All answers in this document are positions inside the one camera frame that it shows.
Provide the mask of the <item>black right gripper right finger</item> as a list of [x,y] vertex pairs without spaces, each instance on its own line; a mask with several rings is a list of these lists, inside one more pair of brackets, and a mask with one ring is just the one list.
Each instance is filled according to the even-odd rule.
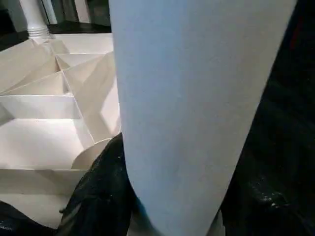
[[250,151],[243,150],[221,204],[227,236],[313,236],[315,224],[294,207]]

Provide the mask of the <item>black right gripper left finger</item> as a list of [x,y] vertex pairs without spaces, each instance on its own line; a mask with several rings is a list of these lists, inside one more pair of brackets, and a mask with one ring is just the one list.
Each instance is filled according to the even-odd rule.
[[123,136],[109,141],[61,211],[60,236],[127,235],[135,195],[130,185]]

